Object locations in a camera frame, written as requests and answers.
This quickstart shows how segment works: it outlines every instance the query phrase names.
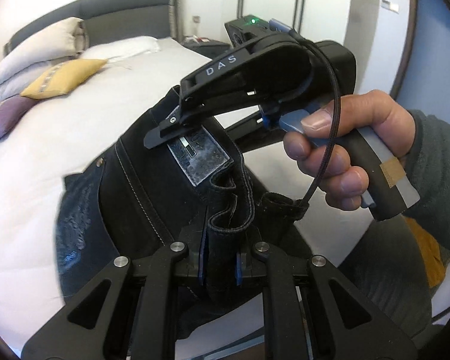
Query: finger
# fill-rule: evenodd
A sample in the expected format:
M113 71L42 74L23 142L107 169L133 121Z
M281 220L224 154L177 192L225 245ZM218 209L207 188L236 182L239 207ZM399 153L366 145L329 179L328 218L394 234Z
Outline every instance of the finger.
M325 195L325 201L330 207L338 208L343 211L354 211L360 207L362 198L354 196L353 198L336 199L329 194Z
M311 145L302 134L288 132L283 138L285 152L292 160L307 158L311 152Z
M368 175L359 166L352 166L342 175L325 178L320 189L337 200L360 196L368 188Z
M328 137L333 110L333 102L330 102L304 118L302 126L305 135ZM363 126L372 126L397 157L407 154L415 139L415 122L411 114L382 91L342 97L338 135L345 135Z
M312 150L308 157L297 161L298 168L303 173L315 177L320 168L320 164L322 163L324 153L325 146ZM340 175L346 172L348 168L350 168L350 156L342 146L335 145L324 176L330 177Z

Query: metal label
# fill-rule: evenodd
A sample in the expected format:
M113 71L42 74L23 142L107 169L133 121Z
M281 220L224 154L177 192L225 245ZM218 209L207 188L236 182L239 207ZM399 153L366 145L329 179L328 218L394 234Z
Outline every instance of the metal label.
M194 187L225 163L233 161L203 127L167 145Z

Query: metal bolt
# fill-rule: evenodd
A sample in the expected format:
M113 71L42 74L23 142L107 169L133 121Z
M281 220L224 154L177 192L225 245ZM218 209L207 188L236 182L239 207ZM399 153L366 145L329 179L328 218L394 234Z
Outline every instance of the metal bolt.
M114 266L121 268L128 264L128 258L125 256L118 256L116 259L114 259L113 264Z
M185 244L183 242L174 242L170 245L170 249L173 251L182 251L185 249Z
M326 263L327 260L325 259L325 257L320 256L319 254L312 257L312 264L314 266L324 266Z
M255 244L255 249L261 252L268 251L270 249L270 245L266 242L260 241Z

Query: tape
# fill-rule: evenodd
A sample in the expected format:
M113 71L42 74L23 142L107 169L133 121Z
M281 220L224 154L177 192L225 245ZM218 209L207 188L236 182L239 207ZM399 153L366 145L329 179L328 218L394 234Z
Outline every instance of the tape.
M389 160L382 162L380 168L382 169L383 175L387 179L390 188L394 187L397 182L407 175L397 157L392 157Z

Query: black handle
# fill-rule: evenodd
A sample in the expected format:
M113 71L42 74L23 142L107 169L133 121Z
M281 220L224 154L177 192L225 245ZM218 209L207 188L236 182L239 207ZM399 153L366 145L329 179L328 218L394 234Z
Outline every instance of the black handle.
M369 207L376 220L393 218L419 201L405 172L398 169L398 159L370 127L353 130L336 142L347 150L353 166L367 172L372 200L363 201L362 206ZM362 200L367 200L367 196L362 196Z

